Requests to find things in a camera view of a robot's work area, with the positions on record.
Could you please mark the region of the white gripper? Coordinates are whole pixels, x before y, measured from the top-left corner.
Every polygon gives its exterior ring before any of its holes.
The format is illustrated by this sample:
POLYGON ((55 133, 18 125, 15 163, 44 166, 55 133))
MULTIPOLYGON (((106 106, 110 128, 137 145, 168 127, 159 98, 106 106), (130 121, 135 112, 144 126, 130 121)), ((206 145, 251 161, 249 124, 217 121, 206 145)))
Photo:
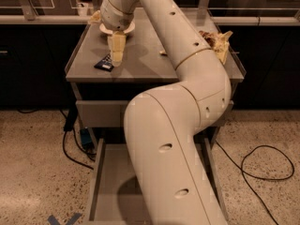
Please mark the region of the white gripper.
POLYGON ((134 10, 139 0, 103 0, 100 11, 97 10, 88 20, 89 24, 104 23, 109 30, 115 31, 108 36, 112 65, 119 67, 123 61, 128 29, 134 17, 134 10))

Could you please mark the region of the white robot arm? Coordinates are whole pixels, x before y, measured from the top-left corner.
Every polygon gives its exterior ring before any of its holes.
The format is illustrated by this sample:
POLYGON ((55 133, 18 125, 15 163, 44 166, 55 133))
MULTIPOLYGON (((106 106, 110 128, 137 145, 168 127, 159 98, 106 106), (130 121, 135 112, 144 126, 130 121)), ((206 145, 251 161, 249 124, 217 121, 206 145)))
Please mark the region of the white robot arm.
POLYGON ((127 105, 127 150, 153 225, 228 225, 194 143, 231 100, 229 76, 173 0, 103 0, 100 19, 121 32, 142 5, 178 81, 127 105))

